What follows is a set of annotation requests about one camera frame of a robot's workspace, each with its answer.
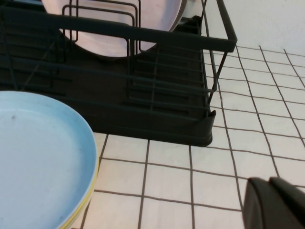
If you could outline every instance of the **light blue plate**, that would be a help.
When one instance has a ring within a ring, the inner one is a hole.
[[[0,229],[56,229],[97,170],[93,132],[67,105],[0,92]]]

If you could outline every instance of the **white wall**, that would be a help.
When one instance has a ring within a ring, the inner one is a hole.
[[[215,4],[208,0],[211,34],[223,37]],[[224,0],[239,45],[285,48],[305,54],[305,0]],[[188,15],[198,13],[200,0],[189,0]]]

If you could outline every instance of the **dish rack tray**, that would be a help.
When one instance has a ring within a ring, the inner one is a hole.
[[[223,0],[217,5],[228,39],[209,36],[206,4],[202,1],[202,15],[182,18],[175,31],[165,32],[141,28],[141,0],[133,5],[133,26],[78,17],[78,0],[70,0],[63,15],[47,14],[42,5],[0,0],[0,90],[58,99],[96,132],[207,146],[216,116],[210,102],[237,38]],[[111,59],[89,53],[75,44],[77,36],[70,39],[72,31],[122,38],[128,55]],[[156,45],[143,51],[141,42]],[[223,54],[219,65],[214,51]]]

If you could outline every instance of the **grout line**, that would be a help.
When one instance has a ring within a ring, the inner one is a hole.
[[[280,101],[282,102],[282,100],[280,99],[272,99],[272,98],[266,98],[266,97],[259,97],[259,96],[250,96],[250,95],[245,95],[245,94],[240,94],[240,93],[235,93],[235,92],[228,92],[228,91],[222,91],[223,93],[230,93],[230,94],[236,94],[236,95],[240,95],[240,96],[245,96],[245,97],[251,97],[251,98],[258,98],[258,99],[268,99],[268,100],[272,100],[272,101]],[[286,101],[288,103],[292,103],[292,104],[302,104],[305,105],[305,103],[300,103],[300,102],[293,102],[293,101]]]
[[[231,178],[235,178],[235,177],[236,177],[235,175],[212,173],[212,172],[201,171],[201,170],[197,170],[197,169],[193,169],[193,172],[205,173],[205,174],[210,174],[210,175],[215,175],[215,176],[221,176],[221,177],[231,177]]]
[[[224,80],[229,80],[229,81],[239,81],[239,82],[247,82],[247,80],[238,80],[238,79],[226,79],[226,78],[222,78],[219,79],[220,81],[224,81]],[[254,84],[258,84],[258,85],[264,85],[264,86],[271,86],[271,87],[276,87],[276,85],[272,85],[272,84],[267,84],[267,83],[257,83],[257,82],[253,82],[253,81],[248,81],[249,83],[254,83]],[[288,88],[288,89],[293,89],[293,90],[299,90],[299,91],[305,91],[305,89],[301,89],[301,88],[294,88],[294,87],[286,87],[286,86],[278,86],[281,88]]]
[[[256,49],[256,48],[243,47],[243,46],[238,46],[238,47],[239,47],[239,48],[243,48],[243,49],[252,49],[252,50],[258,50],[258,51],[261,50],[261,49]],[[285,54],[285,52],[280,52],[280,51],[272,51],[272,50],[265,50],[265,49],[262,49],[262,50],[263,50],[264,52],[275,52],[275,53]],[[292,53],[288,53],[288,55],[305,57],[304,55],[292,54]]]
[[[237,112],[245,112],[245,113],[251,113],[251,114],[256,114],[256,112],[254,111],[243,111],[243,110],[236,110],[236,109],[228,109],[228,108],[221,108],[221,107],[217,107],[217,106],[211,106],[211,108],[214,109],[223,109],[225,111],[237,111]],[[268,116],[273,116],[273,117],[279,117],[279,118],[290,118],[288,116],[281,116],[281,115],[275,115],[275,114],[266,114],[266,113],[258,113],[259,115],[268,115]],[[301,121],[305,121],[304,118],[293,118],[294,120],[301,120]]]
[[[128,197],[142,197],[142,195],[138,195],[138,194],[121,193],[121,192],[111,192],[111,191],[99,190],[99,189],[95,189],[94,192],[108,193],[108,194],[114,194],[114,195],[120,195],[120,196],[128,196]]]
[[[142,186],[142,194],[141,194],[138,229],[141,229],[141,223],[142,223],[142,213],[143,213],[143,205],[144,205],[144,194],[145,194],[146,174],[147,174],[147,166],[148,166],[147,163],[148,163],[149,146],[150,146],[150,140],[147,141],[147,150],[146,150],[146,158],[145,158],[145,168],[144,168],[144,176],[143,176],[143,186]]]
[[[246,80],[248,81],[246,72],[244,71],[243,63],[242,63],[241,60],[239,60],[239,62],[240,62],[240,64],[241,64],[241,66],[242,66],[242,69],[243,69],[243,72],[244,72],[244,76],[245,76]],[[248,84],[248,88],[249,88],[250,95],[251,95],[251,97],[252,97],[252,91],[251,91],[251,87],[250,87],[249,82],[247,82],[247,84]],[[268,147],[269,147],[269,152],[270,152],[270,155],[271,155],[271,158],[272,158],[272,162],[273,162],[273,165],[274,165],[274,168],[275,168],[275,172],[276,172],[277,176],[279,177],[280,175],[279,175],[279,173],[278,173],[278,170],[277,170],[277,167],[276,167],[276,164],[275,164],[275,160],[274,160],[274,157],[273,157],[273,154],[272,154],[272,150],[271,150],[271,146],[270,146],[269,140],[268,140],[268,138],[267,138],[266,132],[264,131],[263,123],[262,123],[262,121],[261,121],[260,115],[258,114],[257,107],[256,107],[256,104],[255,104],[255,101],[254,101],[254,98],[252,97],[251,99],[252,99],[252,102],[253,102],[253,105],[254,105],[254,108],[255,108],[255,111],[256,111],[256,115],[257,115],[258,121],[259,121],[259,123],[260,123],[260,125],[261,125],[263,134],[264,134],[264,136],[265,136],[266,142],[267,142]]]
[[[104,154],[104,151],[105,151],[105,147],[106,147],[106,144],[107,144],[107,139],[108,139],[108,134],[106,135],[106,138],[105,138],[105,141],[104,141],[104,145],[103,145],[103,148],[102,148],[102,151],[101,151],[101,155],[100,155],[100,158],[99,158],[99,167],[98,167],[98,172],[100,170],[100,167],[101,167],[101,160],[102,160],[102,156]],[[86,209],[85,209],[85,212],[84,212],[84,216],[82,218],[82,221],[81,221],[81,227],[80,229],[83,229],[84,228],[84,225],[85,225],[85,221],[86,221],[86,218],[87,218],[87,213],[88,213],[88,209],[89,209],[89,206],[90,206],[90,203],[91,203],[91,200],[89,201]]]
[[[104,151],[105,151],[105,148],[106,148],[108,136],[109,136],[109,134],[106,135],[106,138],[105,138],[105,141],[104,141],[104,145],[103,145],[103,149],[102,149],[102,152],[101,152],[101,155],[100,155],[100,158],[99,158],[99,170],[100,170],[100,167],[101,167],[101,161],[102,161],[102,158],[103,158],[103,155],[104,155]]]
[[[91,201],[89,201],[88,206],[87,206],[86,209],[85,209],[84,216],[83,216],[82,221],[81,221],[81,227],[80,227],[80,229],[83,229],[83,228],[84,228],[84,225],[85,225],[85,221],[86,221],[86,218],[87,218],[87,213],[88,213],[88,209],[89,209],[90,203],[91,203]]]
[[[295,67],[294,67],[294,65],[292,64],[291,60],[289,59],[289,56],[288,56],[288,54],[287,54],[287,52],[286,52],[286,50],[285,50],[285,49],[284,49],[284,51],[285,51],[286,57],[287,57],[287,59],[288,59],[288,61],[289,61],[290,65],[291,65],[291,67],[294,69],[295,74],[297,75],[297,77],[298,77],[298,78],[299,78],[299,80],[301,81],[301,83],[302,83],[303,87],[305,88],[305,84],[304,84],[304,82],[302,81],[302,79],[301,79],[300,75],[299,75],[299,74],[297,73],[297,71],[295,70]]]
[[[217,84],[218,84],[218,88],[219,88],[219,96],[220,96],[221,107],[223,108],[224,107],[224,103],[223,103],[223,97],[222,97],[222,94],[221,94],[219,82],[217,82]],[[227,134],[228,144],[229,144],[230,153],[231,153],[232,162],[233,162],[233,167],[234,167],[234,174],[235,174],[234,177],[235,177],[235,180],[236,180],[239,204],[240,204],[241,210],[243,210],[244,207],[243,207],[243,201],[242,201],[242,197],[241,197],[240,189],[239,189],[238,175],[237,175],[237,169],[236,169],[236,163],[235,163],[235,159],[234,159],[234,154],[233,154],[233,150],[232,150],[232,144],[231,144],[231,140],[230,140],[230,136],[229,136],[229,131],[228,131],[228,128],[227,128],[227,122],[226,122],[226,119],[225,119],[224,110],[222,110],[222,112],[223,112],[223,116],[224,116],[225,131],[226,131],[226,134]]]
[[[223,207],[218,207],[218,206],[212,206],[212,205],[206,205],[206,204],[197,204],[197,203],[190,203],[190,202],[185,202],[185,201],[179,201],[179,200],[173,200],[173,199],[163,199],[163,198],[157,198],[157,197],[151,197],[151,196],[142,196],[138,194],[129,194],[129,193],[121,193],[121,192],[111,192],[111,191],[105,191],[105,190],[94,190],[95,192],[99,193],[108,193],[108,194],[114,194],[114,195],[121,195],[121,196],[129,196],[129,197],[143,197],[147,199],[154,199],[158,201],[165,201],[165,202],[171,202],[171,203],[178,203],[178,204],[187,204],[187,205],[194,205],[194,206],[202,206],[202,207],[207,207],[207,208],[215,208],[215,209],[221,209],[221,210],[228,210],[228,211],[239,211],[241,212],[240,209],[234,209],[234,208],[223,208]]]
[[[116,159],[116,158],[108,158],[108,157],[103,157],[103,160],[109,160],[109,161],[121,161],[121,162],[129,162],[129,163],[136,163],[136,164],[142,164],[145,165],[145,162],[141,161],[130,161],[130,160],[122,160],[122,159]]]
[[[195,206],[201,206],[201,207],[207,207],[207,208],[215,208],[215,209],[221,209],[221,210],[228,210],[228,211],[238,211],[241,212],[240,209],[234,209],[234,208],[223,208],[223,207],[217,207],[217,206],[211,206],[206,204],[194,204]]]
[[[216,147],[206,147],[206,148],[213,148],[213,149],[220,149],[220,150],[229,150],[229,149],[222,149],[222,148],[216,148]],[[249,152],[249,151],[243,151],[243,150],[234,150],[233,151],[240,151],[240,152],[246,152],[246,153],[252,153],[252,154],[260,154],[260,153],[255,153],[255,152]],[[291,160],[301,160],[301,159],[293,159],[293,158],[286,158],[286,159],[291,159]],[[137,161],[129,161],[129,160],[120,160],[120,159],[115,159],[115,158],[104,158],[103,160],[110,160],[110,161],[122,161],[122,162],[127,162],[127,163],[137,163],[137,164],[146,164],[145,162],[137,162]],[[221,176],[221,177],[235,177],[234,175],[228,175],[228,174],[221,174],[221,173],[213,173],[213,172],[208,172],[208,171],[203,171],[203,170],[198,170],[198,169],[193,169],[191,170],[190,168],[184,168],[184,167],[177,167],[177,166],[168,166],[168,165],[163,165],[163,164],[156,164],[156,163],[147,163],[148,165],[152,166],[160,166],[160,167],[167,167],[167,168],[176,168],[176,169],[181,169],[181,170],[187,170],[187,171],[193,171],[197,173],[205,173],[205,174],[210,174],[210,175],[216,175],[216,176]]]
[[[192,229],[195,229],[195,209],[194,209],[194,191],[193,191],[193,160],[192,160],[192,147],[189,146],[190,155],[190,185],[191,185],[191,203],[192,203]]]
[[[238,68],[238,67],[230,67],[230,66],[224,66],[224,68],[234,68],[234,69],[240,69],[242,70],[242,68]],[[245,71],[253,71],[253,72],[259,72],[259,73],[269,73],[269,72],[266,72],[266,71],[261,71],[261,70],[255,70],[255,69],[248,69],[248,68],[244,68]],[[284,74],[284,73],[275,73],[277,75],[285,75],[285,76],[291,76],[291,77],[297,77],[296,75],[289,75],[289,74]]]
[[[261,134],[267,134],[267,135],[274,135],[274,136],[281,136],[281,137],[290,137],[290,138],[297,138],[297,139],[302,139],[299,136],[291,136],[291,135],[280,135],[280,134],[274,134],[274,133],[269,133],[269,132],[264,132],[264,131],[259,131],[259,130],[248,130],[248,129],[238,129],[238,128],[231,128],[231,127],[224,127],[220,125],[213,125],[213,127],[217,128],[222,128],[222,129],[229,129],[229,130],[240,130],[240,131],[248,131],[248,132],[256,132],[256,133],[261,133]]]
[[[208,148],[208,149],[219,149],[219,150],[230,151],[230,149],[219,148],[219,147],[213,147],[213,146],[207,146],[207,147],[205,147],[205,148]],[[232,149],[232,151],[235,151],[235,152],[245,152],[245,153],[257,154],[257,155],[262,155],[262,156],[271,156],[270,154],[258,153],[258,152],[249,151],[249,150]],[[276,155],[273,155],[273,157],[275,157],[275,158],[287,159],[287,160],[293,160],[293,161],[304,161],[304,162],[305,162],[305,159],[291,158],[291,157],[285,157],[285,156],[276,156]],[[145,164],[146,164],[145,162],[138,162],[138,161],[131,161],[131,160],[121,160],[121,159],[116,159],[116,158],[107,158],[107,157],[103,157],[102,159],[103,159],[103,160],[110,160],[110,161],[121,161],[121,162],[127,162],[127,163],[136,163],[136,164],[142,164],[142,165],[145,165]],[[152,165],[152,166],[161,166],[161,167],[176,168],[176,169],[191,171],[191,169],[189,169],[189,168],[184,168],[184,167],[169,166],[169,165],[163,165],[163,164],[157,164],[157,163],[147,163],[147,164],[148,164],[148,165]],[[216,175],[216,176],[222,176],[222,177],[235,177],[234,175],[213,173],[213,172],[208,172],[208,171],[203,171],[203,170],[198,170],[198,169],[193,169],[193,172],[206,173],[206,174]]]
[[[270,69],[268,63],[266,63],[266,65],[267,65],[267,67],[268,67],[268,69],[269,69],[269,71],[270,71],[270,73],[271,73],[271,75],[272,75],[272,78],[273,78],[273,80],[274,80],[275,85],[277,86],[276,80],[275,80],[275,78],[274,78],[274,76],[273,76],[273,73],[271,72],[271,69]],[[292,122],[294,123],[295,128],[296,128],[296,130],[297,130],[297,133],[299,134],[300,139],[301,139],[301,141],[302,141],[302,143],[303,143],[303,145],[304,145],[304,147],[305,147],[305,142],[304,142],[304,140],[302,139],[302,135],[301,135],[301,133],[300,133],[300,131],[299,131],[299,128],[297,127],[297,125],[296,125],[294,119],[292,118],[292,115],[291,115],[290,110],[289,110],[289,108],[288,108],[288,106],[287,106],[287,103],[286,103],[286,101],[285,101],[285,99],[284,99],[284,97],[283,97],[283,95],[282,95],[282,92],[281,92],[281,90],[278,88],[278,86],[277,86],[277,89],[278,89],[278,92],[280,93],[280,95],[281,95],[281,97],[282,97],[282,100],[283,100],[285,106],[286,106],[286,109],[287,109],[287,111],[288,111],[288,113],[289,113],[290,119],[291,119]]]

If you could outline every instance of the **white tile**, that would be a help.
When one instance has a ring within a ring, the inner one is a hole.
[[[233,68],[242,68],[238,57],[227,56],[224,62],[224,66]]]
[[[145,195],[191,202],[190,171],[148,165]]]
[[[289,117],[285,103],[282,101],[254,98],[254,102],[258,113]]]
[[[191,205],[144,199],[141,229],[191,229]]]
[[[262,47],[263,51],[268,51],[268,52],[278,52],[278,53],[284,53],[284,49],[279,49],[279,48],[271,48],[271,47]]]
[[[208,77],[206,78],[206,82],[207,82],[207,84],[208,84],[208,88],[209,88],[209,89],[212,89],[212,87],[213,87],[213,85],[214,85],[214,78],[208,76]]]
[[[305,91],[280,87],[284,100],[305,104]]]
[[[279,93],[277,87],[261,85],[257,83],[250,83],[250,88],[252,95],[254,97],[268,98],[268,99],[278,99],[281,100],[281,94]]]
[[[106,136],[106,134],[94,133],[97,153],[99,156],[101,156]]]
[[[241,58],[249,58],[254,60],[263,61],[263,54],[260,50],[238,48],[239,56]]]
[[[262,131],[257,114],[225,110],[224,115],[228,128]]]
[[[225,109],[255,112],[251,97],[226,92],[221,95]]]
[[[232,149],[252,151],[269,155],[269,147],[264,134],[252,131],[228,130]]]
[[[84,229],[137,228],[141,198],[94,192]]]
[[[302,138],[305,138],[305,121],[303,120],[295,120],[295,124],[300,131]]]
[[[246,80],[242,69],[223,67],[220,79]]]
[[[290,159],[275,158],[278,172],[284,180],[293,185],[305,186],[305,162]]]
[[[286,103],[292,118],[305,119],[305,104]]]
[[[144,139],[109,135],[103,156],[113,159],[145,162],[147,142]]]
[[[211,57],[209,52],[203,52],[204,63],[211,64]]]
[[[298,189],[305,193],[305,188],[304,187],[298,187]]]
[[[150,141],[148,162],[190,168],[189,146]]]
[[[288,57],[293,65],[305,67],[305,56],[288,55]]]
[[[219,92],[215,92],[212,97],[211,106],[221,108]]]
[[[194,203],[240,209],[236,179],[193,172]]]
[[[246,81],[220,79],[219,85],[222,92],[234,92],[238,94],[250,95],[248,83]]]
[[[254,61],[248,59],[241,59],[241,61],[244,69],[269,72],[268,67],[264,61]]]
[[[305,147],[302,140],[294,137],[267,135],[274,156],[305,160]]]
[[[235,175],[230,150],[192,147],[193,169],[205,172]]]
[[[141,194],[144,164],[102,160],[95,189]]]
[[[286,54],[284,53],[264,51],[264,56],[268,62],[290,64]]]
[[[229,55],[238,57],[237,48],[235,48],[233,52],[229,52]]]
[[[305,68],[304,67],[295,66],[295,70],[299,76],[305,77]]]
[[[220,65],[223,56],[224,56],[224,53],[221,53],[221,54],[214,53],[214,62],[215,62],[216,65]],[[204,62],[206,64],[212,64],[211,57],[210,57],[209,53],[204,54]],[[238,57],[227,56],[226,59],[225,59],[225,62],[224,62],[224,67],[240,68],[241,69],[241,65],[240,65]]]
[[[198,229],[244,229],[241,212],[201,206],[195,206],[195,226]]]
[[[211,64],[208,64],[208,63],[205,64],[205,72],[206,72],[206,75],[208,77],[213,77],[214,76],[213,68],[212,68]]]
[[[81,214],[77,217],[77,219],[73,223],[72,225],[73,229],[81,229],[81,223],[84,218],[84,214],[85,214],[85,209],[81,212]]]
[[[278,86],[304,89],[299,77],[279,74],[273,74],[273,76]]]
[[[268,66],[272,73],[285,74],[285,75],[296,75],[293,67],[290,65],[269,62]]]
[[[214,120],[214,125],[224,127],[224,115],[223,115],[222,109],[212,108],[211,110],[216,111],[216,117],[215,117],[215,120]]]
[[[245,178],[259,177],[268,180],[276,177],[270,156],[234,151],[237,175]]]
[[[245,70],[245,73],[249,82],[275,85],[275,81],[273,80],[272,75],[270,73],[251,70]]]
[[[296,127],[290,118],[274,117],[270,115],[259,115],[266,133],[299,136]]]
[[[247,191],[247,183],[248,183],[248,180],[238,179],[239,191],[240,191],[240,196],[242,198],[243,204],[244,204],[244,198],[246,196],[246,191]]]
[[[213,127],[212,134],[213,141],[209,145],[210,147],[217,147],[223,149],[229,148],[228,136],[224,128]]]

